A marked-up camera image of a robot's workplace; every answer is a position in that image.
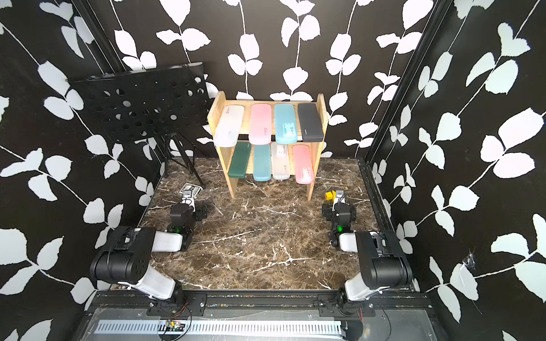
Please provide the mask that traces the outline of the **teal pencil case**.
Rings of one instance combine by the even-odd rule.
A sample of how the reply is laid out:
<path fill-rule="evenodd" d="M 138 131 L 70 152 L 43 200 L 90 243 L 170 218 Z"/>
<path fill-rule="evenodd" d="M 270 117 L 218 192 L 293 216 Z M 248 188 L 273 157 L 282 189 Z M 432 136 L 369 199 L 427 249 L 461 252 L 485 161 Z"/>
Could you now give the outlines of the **teal pencil case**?
<path fill-rule="evenodd" d="M 269 181 L 272 175 L 270 145 L 255 145 L 253 178 L 259 182 Z"/>

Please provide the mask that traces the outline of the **dark grey pencil case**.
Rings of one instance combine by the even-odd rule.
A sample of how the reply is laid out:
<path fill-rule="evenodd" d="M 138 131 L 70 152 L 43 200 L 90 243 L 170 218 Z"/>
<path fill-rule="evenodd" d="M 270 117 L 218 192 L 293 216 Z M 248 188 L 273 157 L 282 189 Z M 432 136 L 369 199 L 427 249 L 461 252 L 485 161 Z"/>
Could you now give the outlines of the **dark grey pencil case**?
<path fill-rule="evenodd" d="M 314 103 L 298 104 L 299 123 L 303 142 L 322 142 L 324 132 L 321 117 Z"/>

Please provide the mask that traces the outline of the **light blue upper pencil case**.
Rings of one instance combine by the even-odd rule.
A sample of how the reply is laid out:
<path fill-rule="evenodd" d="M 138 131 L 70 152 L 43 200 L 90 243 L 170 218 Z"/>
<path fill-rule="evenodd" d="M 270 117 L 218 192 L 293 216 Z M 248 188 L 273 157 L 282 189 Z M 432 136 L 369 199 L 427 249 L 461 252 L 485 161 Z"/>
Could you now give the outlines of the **light blue upper pencil case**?
<path fill-rule="evenodd" d="M 275 141 L 279 144 L 297 143 L 298 131 L 294 106 L 289 103 L 274 106 Z"/>

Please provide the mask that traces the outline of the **pink pencil case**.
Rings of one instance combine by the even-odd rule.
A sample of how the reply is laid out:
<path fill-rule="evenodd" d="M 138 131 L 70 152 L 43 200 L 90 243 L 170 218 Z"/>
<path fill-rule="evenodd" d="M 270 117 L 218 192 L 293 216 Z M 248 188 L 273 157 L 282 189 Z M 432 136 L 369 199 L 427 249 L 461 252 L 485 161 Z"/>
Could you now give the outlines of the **pink pencil case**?
<path fill-rule="evenodd" d="M 272 137 L 272 107 L 269 104 L 256 104 L 251 108 L 249 122 L 249 142 L 252 145 L 267 145 Z"/>
<path fill-rule="evenodd" d="M 314 181 L 314 167 L 307 145 L 293 147 L 294 175 L 298 184 L 311 184 Z"/>

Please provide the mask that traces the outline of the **frosted white pencil case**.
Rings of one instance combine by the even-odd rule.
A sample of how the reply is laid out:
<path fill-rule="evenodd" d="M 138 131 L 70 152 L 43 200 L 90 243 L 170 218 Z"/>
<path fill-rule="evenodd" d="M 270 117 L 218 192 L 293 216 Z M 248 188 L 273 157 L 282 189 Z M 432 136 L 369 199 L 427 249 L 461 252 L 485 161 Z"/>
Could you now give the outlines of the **frosted white pencil case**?
<path fill-rule="evenodd" d="M 215 146 L 229 148 L 237 144 L 244 113 L 245 108 L 241 105 L 228 105 L 224 107 L 213 137 Z"/>

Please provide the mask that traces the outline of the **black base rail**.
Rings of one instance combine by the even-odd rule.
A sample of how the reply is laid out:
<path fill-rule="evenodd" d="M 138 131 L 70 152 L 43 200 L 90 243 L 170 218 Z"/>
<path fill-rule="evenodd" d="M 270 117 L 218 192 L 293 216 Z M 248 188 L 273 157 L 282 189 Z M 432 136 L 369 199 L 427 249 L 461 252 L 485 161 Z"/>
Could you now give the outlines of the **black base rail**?
<path fill-rule="evenodd" d="M 435 312 L 425 294 L 411 291 L 385 291 L 367 301 L 350 302 L 334 290 L 296 291 L 215 291 L 185 290 L 181 303 L 154 300 L 138 291 L 101 291 L 89 307 L 89 314 L 99 308 L 139 309 L 148 316 L 168 318 L 179 311 L 183 316 L 203 317 L 206 311 L 243 310 L 312 310 L 321 317 L 341 319 L 374 317 L 387 311 Z"/>

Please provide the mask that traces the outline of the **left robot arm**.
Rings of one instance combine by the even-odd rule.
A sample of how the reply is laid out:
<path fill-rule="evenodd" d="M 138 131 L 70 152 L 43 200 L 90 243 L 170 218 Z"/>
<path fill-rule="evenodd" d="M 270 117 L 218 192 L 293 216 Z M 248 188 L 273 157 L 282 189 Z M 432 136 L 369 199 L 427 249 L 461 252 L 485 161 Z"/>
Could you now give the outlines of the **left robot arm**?
<path fill-rule="evenodd" d="M 171 224 L 165 231 L 151 227 L 118 228 L 92 260 L 90 277 L 128 286 L 156 300 L 184 305 L 181 284 L 157 271 L 150 261 L 154 252 L 187 251 L 196 223 L 207 217 L 206 206 L 184 199 L 171 208 Z"/>

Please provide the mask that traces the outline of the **black perforated music stand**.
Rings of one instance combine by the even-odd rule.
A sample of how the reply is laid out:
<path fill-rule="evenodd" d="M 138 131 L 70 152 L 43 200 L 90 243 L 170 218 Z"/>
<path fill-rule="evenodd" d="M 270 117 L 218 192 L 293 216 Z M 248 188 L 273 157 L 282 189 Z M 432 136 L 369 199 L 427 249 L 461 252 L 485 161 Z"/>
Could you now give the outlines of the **black perforated music stand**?
<path fill-rule="evenodd" d="M 196 137 L 210 109 L 202 62 L 90 76 L 69 84 L 84 102 L 82 113 L 112 141 L 155 138 L 167 160 L 174 143 L 183 159 L 180 166 L 197 173 L 195 159 L 186 151 L 200 151 Z"/>

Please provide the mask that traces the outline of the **black white tag card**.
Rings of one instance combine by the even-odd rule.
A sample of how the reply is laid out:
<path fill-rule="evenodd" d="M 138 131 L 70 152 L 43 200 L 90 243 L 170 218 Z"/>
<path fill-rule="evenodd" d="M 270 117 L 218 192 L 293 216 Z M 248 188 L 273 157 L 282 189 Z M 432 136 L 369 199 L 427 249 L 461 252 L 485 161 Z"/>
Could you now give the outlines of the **black white tag card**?
<path fill-rule="evenodd" d="M 192 196 L 197 196 L 203 190 L 203 188 L 201 186 L 197 186 L 194 184 L 185 183 L 181 191 L 182 193 L 184 193 L 185 191 L 188 191 L 188 190 L 192 192 Z"/>

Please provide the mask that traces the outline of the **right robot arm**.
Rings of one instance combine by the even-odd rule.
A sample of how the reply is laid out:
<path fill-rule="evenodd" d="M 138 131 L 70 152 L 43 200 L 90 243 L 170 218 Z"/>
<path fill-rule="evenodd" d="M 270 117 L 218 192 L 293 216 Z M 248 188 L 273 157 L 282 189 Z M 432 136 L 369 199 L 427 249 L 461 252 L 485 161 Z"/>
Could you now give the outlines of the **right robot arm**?
<path fill-rule="evenodd" d="M 356 209 L 348 203 L 324 204 L 321 214 L 331 223 L 331 245 L 358 256 L 359 272 L 345 282 L 342 290 L 345 301 L 365 301 L 387 289 L 412 284 L 413 271 L 394 232 L 351 230 Z"/>

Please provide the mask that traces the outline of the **small yellow block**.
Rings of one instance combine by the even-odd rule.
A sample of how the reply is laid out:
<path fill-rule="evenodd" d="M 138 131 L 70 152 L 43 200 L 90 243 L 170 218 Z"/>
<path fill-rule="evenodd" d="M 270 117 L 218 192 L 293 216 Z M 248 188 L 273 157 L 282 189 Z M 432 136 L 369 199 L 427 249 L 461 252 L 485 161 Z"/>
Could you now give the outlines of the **small yellow block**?
<path fill-rule="evenodd" d="M 336 192 L 334 190 L 329 191 L 325 194 L 325 198 L 327 201 L 333 202 L 336 197 Z"/>

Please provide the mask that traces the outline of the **clear white pencil case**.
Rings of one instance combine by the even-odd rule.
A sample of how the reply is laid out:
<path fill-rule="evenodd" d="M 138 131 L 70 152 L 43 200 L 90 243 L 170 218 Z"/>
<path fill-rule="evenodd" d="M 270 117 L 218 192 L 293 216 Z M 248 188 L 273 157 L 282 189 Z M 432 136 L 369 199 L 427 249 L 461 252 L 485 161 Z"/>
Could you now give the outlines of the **clear white pencil case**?
<path fill-rule="evenodd" d="M 287 180 L 290 178 L 290 162 L 288 146 L 277 142 L 271 143 L 272 176 L 275 180 Z"/>

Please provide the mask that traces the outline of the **wooden two-tier shelf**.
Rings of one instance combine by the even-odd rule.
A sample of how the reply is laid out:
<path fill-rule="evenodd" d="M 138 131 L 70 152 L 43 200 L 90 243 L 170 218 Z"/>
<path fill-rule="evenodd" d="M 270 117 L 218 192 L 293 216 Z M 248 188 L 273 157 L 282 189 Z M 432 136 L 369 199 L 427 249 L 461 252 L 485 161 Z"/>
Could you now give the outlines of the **wooden two-tier shelf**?
<path fill-rule="evenodd" d="M 229 100 L 219 92 L 207 116 L 232 198 L 247 176 L 294 178 L 311 198 L 328 128 L 324 95 L 316 101 Z"/>

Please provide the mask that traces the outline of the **dark green pencil case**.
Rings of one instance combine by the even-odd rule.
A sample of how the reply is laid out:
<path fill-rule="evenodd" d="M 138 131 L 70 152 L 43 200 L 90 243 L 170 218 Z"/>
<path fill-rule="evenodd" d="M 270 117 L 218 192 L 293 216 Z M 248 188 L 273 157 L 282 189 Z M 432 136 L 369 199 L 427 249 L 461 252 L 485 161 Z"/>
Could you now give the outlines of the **dark green pencil case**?
<path fill-rule="evenodd" d="M 252 145 L 249 142 L 237 142 L 228 170 L 230 178 L 246 177 L 251 151 Z"/>

